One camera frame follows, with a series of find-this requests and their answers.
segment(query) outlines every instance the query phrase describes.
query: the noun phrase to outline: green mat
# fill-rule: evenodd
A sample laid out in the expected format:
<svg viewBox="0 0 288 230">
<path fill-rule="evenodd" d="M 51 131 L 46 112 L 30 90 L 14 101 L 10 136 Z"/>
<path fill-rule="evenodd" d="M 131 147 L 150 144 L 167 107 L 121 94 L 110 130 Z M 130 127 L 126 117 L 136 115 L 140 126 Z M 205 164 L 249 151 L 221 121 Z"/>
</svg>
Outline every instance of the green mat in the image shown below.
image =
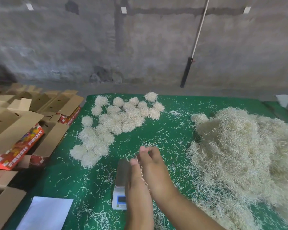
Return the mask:
<svg viewBox="0 0 288 230">
<path fill-rule="evenodd" d="M 105 96 L 110 101 L 116 96 L 124 100 L 137 96 L 140 100 L 144 100 L 143 95 L 105 94 Z M 142 127 L 115 136 L 115 143 L 110 146 L 109 156 L 101 158 L 98 164 L 89 170 L 83 169 L 80 162 L 70 158 L 69 150 L 75 144 L 80 144 L 76 134 L 83 128 L 81 117 L 91 114 L 95 98 L 96 95 L 87 97 L 79 117 L 53 153 L 41 180 L 18 206 L 4 227 L 5 230 L 14 230 L 17 227 L 33 196 L 74 200 L 63 230 L 121 229 L 125 225 L 125 212 L 111 208 L 114 179 L 120 158 L 137 153 L 141 145 L 157 146 L 171 170 L 170 175 L 174 184 L 190 198 L 194 190 L 188 182 L 192 178 L 186 178 L 186 165 L 189 164 L 189 160 L 185 158 L 185 151 L 193 139 L 193 123 L 190 120 L 192 114 L 202 112 L 212 116 L 214 112 L 231 106 L 246 109 L 251 114 L 275 117 L 268 108 L 254 99 L 160 95 L 158 101 L 165 106 L 165 112 L 161 114 L 160 120 L 146 119 Z M 96 126 L 98 117 L 93 119 Z M 264 204 L 252 210 L 262 221 L 273 219 L 271 223 L 263 226 L 264 229 L 288 229 L 277 214 L 266 208 Z M 166 225 L 168 223 L 165 218 L 158 221 Z"/>
</svg>

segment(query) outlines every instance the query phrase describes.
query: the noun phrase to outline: concrete wall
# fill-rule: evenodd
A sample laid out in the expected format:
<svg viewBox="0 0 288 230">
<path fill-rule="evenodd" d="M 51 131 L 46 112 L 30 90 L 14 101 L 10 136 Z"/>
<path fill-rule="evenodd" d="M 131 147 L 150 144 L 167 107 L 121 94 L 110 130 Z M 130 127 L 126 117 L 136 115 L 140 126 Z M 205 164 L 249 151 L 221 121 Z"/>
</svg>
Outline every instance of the concrete wall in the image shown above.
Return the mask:
<svg viewBox="0 0 288 230">
<path fill-rule="evenodd" d="M 0 0 L 0 81 L 179 85 L 205 2 Z M 186 84 L 288 87 L 288 0 L 210 0 Z"/>
</svg>

